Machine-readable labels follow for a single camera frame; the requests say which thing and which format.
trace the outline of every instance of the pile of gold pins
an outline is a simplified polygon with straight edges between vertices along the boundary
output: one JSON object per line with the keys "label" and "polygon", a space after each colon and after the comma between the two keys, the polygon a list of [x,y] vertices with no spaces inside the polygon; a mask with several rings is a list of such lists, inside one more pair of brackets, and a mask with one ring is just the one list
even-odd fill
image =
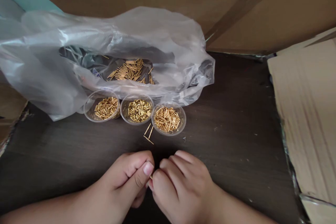
{"label": "pile of gold pins", "polygon": [[172,107],[162,107],[155,113],[154,121],[160,130],[170,132],[177,129],[180,124],[180,117]]}
{"label": "pile of gold pins", "polygon": [[[105,120],[111,117],[118,107],[118,99],[114,97],[104,98],[100,101],[95,107],[95,115],[98,116],[100,119]],[[117,118],[120,116],[120,110],[113,118]]]}
{"label": "pile of gold pins", "polygon": [[144,133],[144,136],[143,136],[143,137],[146,138],[151,144],[154,144],[154,143],[150,140],[150,137],[151,137],[151,135],[152,135],[154,126],[152,126],[152,129],[150,130],[149,136],[146,137],[146,133],[147,133],[147,131],[149,130],[149,127],[151,126],[151,124],[152,124],[152,123],[150,123],[150,124],[148,125],[148,128],[147,128],[146,132]]}
{"label": "pile of gold pins", "polygon": [[128,116],[137,123],[147,120],[151,114],[152,106],[145,100],[138,99],[128,105]]}
{"label": "pile of gold pins", "polygon": [[[126,61],[120,67],[118,67],[115,71],[113,71],[107,78],[111,81],[113,78],[117,80],[125,80],[129,79],[132,81],[138,81],[140,83],[146,84],[146,78],[144,77],[142,80],[139,80],[143,69],[144,62],[142,59]],[[151,71],[148,72],[149,75],[149,83],[155,84],[151,75]]]}

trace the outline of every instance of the wooden table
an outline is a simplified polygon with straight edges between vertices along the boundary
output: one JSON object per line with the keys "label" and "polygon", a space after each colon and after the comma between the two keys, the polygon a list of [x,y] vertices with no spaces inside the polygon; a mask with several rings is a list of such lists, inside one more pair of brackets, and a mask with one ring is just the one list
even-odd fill
{"label": "wooden table", "polygon": [[[288,172],[266,64],[214,55],[215,84],[185,107],[187,125],[175,137],[131,126],[122,118],[95,124],[82,114],[52,122],[33,114],[19,122],[0,158],[0,214],[78,191],[98,180],[125,152],[151,150],[156,166],[178,149],[200,158],[224,190],[279,223],[296,224],[299,211]],[[168,223],[148,190],[125,223]]]}

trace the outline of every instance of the plastic bag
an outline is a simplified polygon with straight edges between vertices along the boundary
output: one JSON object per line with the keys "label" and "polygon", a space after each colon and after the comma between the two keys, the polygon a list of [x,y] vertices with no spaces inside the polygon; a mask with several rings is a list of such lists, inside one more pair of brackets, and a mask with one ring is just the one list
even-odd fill
{"label": "plastic bag", "polygon": [[[135,58],[152,64],[155,85],[102,77],[119,59]],[[155,102],[189,105],[214,83],[215,60],[205,52],[194,20],[138,7],[110,19],[28,12],[12,25],[10,39],[0,40],[0,68],[17,91],[56,121],[81,113],[88,94],[98,89],[121,99],[139,91]]]}

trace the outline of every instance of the plastic cup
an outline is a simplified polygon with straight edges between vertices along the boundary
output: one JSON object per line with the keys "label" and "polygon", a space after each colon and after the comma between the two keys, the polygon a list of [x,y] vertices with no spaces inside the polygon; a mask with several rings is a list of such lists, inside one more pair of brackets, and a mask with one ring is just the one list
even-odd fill
{"label": "plastic cup", "polygon": [[136,122],[136,121],[133,121],[129,115],[128,115],[128,106],[131,102],[133,102],[134,100],[138,100],[138,99],[142,99],[142,100],[145,100],[146,102],[148,102],[152,108],[152,112],[153,113],[153,107],[154,107],[154,102],[152,100],[151,97],[149,97],[148,95],[144,94],[144,93],[132,93],[132,94],[129,94],[127,95],[123,101],[121,102],[121,105],[120,105],[120,113],[121,113],[121,117],[124,119],[125,122],[127,122],[128,124],[131,124],[131,125],[142,125],[142,124],[145,124],[146,122],[148,122],[150,119],[151,119],[151,115],[145,120],[145,121],[142,121],[142,122]]}
{"label": "plastic cup", "polygon": [[[178,116],[180,117],[180,124],[178,125],[177,129],[175,129],[173,131],[169,131],[169,132],[164,132],[157,127],[157,125],[155,123],[155,120],[154,120],[154,117],[155,117],[156,112],[162,107],[167,107],[167,108],[172,107],[173,109],[175,109]],[[180,134],[182,132],[182,130],[184,129],[184,127],[186,126],[187,117],[186,117],[185,114],[186,113],[184,112],[184,109],[179,104],[177,104],[176,102],[164,101],[164,102],[161,102],[161,103],[157,104],[154,107],[154,111],[152,113],[152,124],[153,124],[154,128],[156,129],[156,131],[158,131],[160,134],[168,136],[168,137],[170,137],[170,136],[172,137],[172,136]]]}
{"label": "plastic cup", "polygon": [[[101,119],[98,116],[96,116],[95,107],[104,98],[109,98],[109,97],[114,97],[114,98],[118,99],[117,109],[115,110],[113,115],[111,115],[109,118]],[[107,89],[98,90],[96,92],[93,92],[88,97],[86,103],[84,104],[84,114],[85,114],[86,118],[88,118],[90,121],[92,121],[94,123],[100,123],[100,122],[102,123],[102,122],[108,121],[110,119],[116,119],[120,116],[120,100],[119,100],[118,96],[110,90],[107,90]]]}

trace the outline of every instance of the finger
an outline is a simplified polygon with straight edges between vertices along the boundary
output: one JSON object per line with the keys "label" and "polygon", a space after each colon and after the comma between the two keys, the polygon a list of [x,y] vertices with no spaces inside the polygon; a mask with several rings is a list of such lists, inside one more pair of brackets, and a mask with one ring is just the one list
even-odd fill
{"label": "finger", "polygon": [[177,166],[169,159],[162,159],[160,162],[160,169],[168,176],[176,188],[177,194],[184,188],[184,175],[177,168]]}
{"label": "finger", "polygon": [[145,198],[145,195],[146,195],[146,191],[147,191],[147,188],[146,187],[143,187],[140,192],[138,193],[138,195],[136,196],[136,198],[134,199],[133,203],[132,203],[132,207],[133,208],[138,208],[139,206],[141,206],[144,198]]}
{"label": "finger", "polygon": [[175,152],[175,156],[178,156],[189,163],[195,163],[197,161],[201,162],[197,157],[183,150],[178,150],[177,152]]}
{"label": "finger", "polygon": [[146,186],[152,172],[154,170],[154,165],[146,161],[129,180],[120,187],[121,198],[124,200],[125,204],[132,205],[134,199],[138,193]]}
{"label": "finger", "polygon": [[170,156],[168,158],[177,168],[181,171],[181,173],[186,177],[190,174],[191,166],[189,162],[185,161],[184,159],[180,158],[179,156]]}
{"label": "finger", "polygon": [[102,180],[105,180],[108,186],[117,189],[125,184],[146,161],[154,164],[153,155],[149,150],[133,154],[123,154],[107,170]]}
{"label": "finger", "polygon": [[153,191],[153,198],[161,211],[167,213],[178,205],[179,199],[174,185],[161,169],[153,174],[153,181],[149,182],[149,188]]}

